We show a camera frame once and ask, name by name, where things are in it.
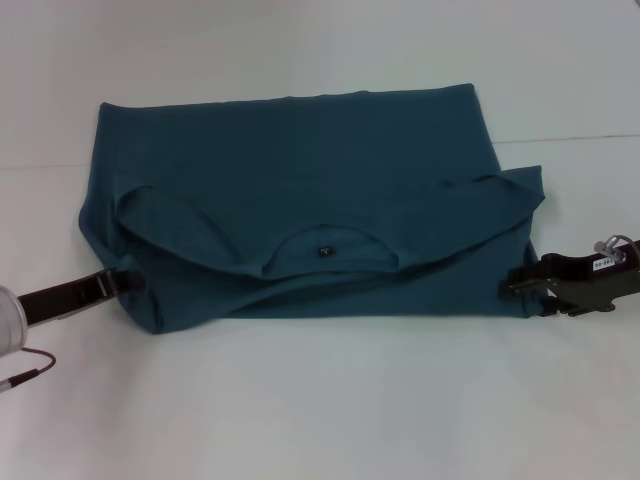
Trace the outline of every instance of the label sticker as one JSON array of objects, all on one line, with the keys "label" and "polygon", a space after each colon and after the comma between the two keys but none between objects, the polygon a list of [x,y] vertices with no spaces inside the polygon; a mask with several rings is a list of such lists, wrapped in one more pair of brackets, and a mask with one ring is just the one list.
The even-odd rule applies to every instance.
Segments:
[{"label": "label sticker", "polygon": [[611,267],[615,264],[616,262],[610,258],[599,258],[598,260],[593,261],[593,271],[602,270],[603,268]]}]

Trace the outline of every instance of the white surface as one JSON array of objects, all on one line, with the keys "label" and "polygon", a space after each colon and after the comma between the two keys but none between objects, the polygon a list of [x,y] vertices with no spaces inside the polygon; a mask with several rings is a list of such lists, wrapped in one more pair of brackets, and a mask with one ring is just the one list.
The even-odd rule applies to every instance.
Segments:
[{"label": "white surface", "polygon": [[[5,0],[0,284],[22,294],[99,269],[76,218],[101,101],[473,81],[498,141],[640,133],[639,39],[632,0]],[[541,253],[640,238],[639,138],[497,152],[505,168],[543,165]],[[112,302],[31,332],[59,363],[0,395],[0,465],[20,480],[637,480],[640,296],[616,303],[578,319],[223,320],[154,337]],[[0,378],[40,361],[3,358]]]}]

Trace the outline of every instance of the white table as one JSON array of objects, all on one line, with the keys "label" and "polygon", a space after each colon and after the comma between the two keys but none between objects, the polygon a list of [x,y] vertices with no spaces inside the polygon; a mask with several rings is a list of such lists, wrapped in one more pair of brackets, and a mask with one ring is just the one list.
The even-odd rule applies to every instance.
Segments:
[{"label": "white table", "polygon": [[[640,238],[639,44],[633,0],[4,0],[0,284],[100,268],[76,218],[103,101],[472,82],[503,167],[543,166],[540,253]],[[111,302],[30,332],[59,363],[0,395],[2,478],[637,480],[640,296],[616,303],[151,336]]]}]

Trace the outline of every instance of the teal shirt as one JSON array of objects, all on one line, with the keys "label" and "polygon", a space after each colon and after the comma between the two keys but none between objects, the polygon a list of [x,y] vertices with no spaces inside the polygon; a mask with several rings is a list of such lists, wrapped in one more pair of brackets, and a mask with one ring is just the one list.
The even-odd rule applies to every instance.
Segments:
[{"label": "teal shirt", "polygon": [[158,108],[103,104],[80,227],[146,289],[132,318],[503,315],[535,260],[540,168],[501,171],[472,85]]}]

